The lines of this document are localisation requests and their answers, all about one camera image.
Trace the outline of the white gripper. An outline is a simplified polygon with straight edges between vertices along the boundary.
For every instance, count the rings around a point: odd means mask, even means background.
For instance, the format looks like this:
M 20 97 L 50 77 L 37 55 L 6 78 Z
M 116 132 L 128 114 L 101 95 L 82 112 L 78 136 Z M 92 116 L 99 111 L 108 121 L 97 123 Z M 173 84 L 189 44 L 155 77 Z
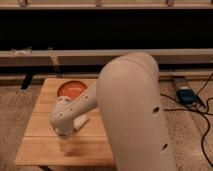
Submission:
M 54 127 L 54 131 L 60 138 L 68 138 L 74 132 L 74 125 L 68 125 L 63 128 Z M 60 139 L 59 140 L 60 150 L 64 153 L 68 153 L 71 150 L 70 141 L 68 139 Z

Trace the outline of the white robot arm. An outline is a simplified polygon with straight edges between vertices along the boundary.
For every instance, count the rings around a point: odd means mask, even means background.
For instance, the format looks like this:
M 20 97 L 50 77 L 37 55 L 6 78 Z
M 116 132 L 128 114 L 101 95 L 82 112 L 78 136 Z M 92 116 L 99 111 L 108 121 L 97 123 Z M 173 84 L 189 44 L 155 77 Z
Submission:
M 177 171 L 159 92 L 159 67 L 144 52 L 117 57 L 80 96 L 59 97 L 49 115 L 56 134 L 98 108 L 118 171 Z

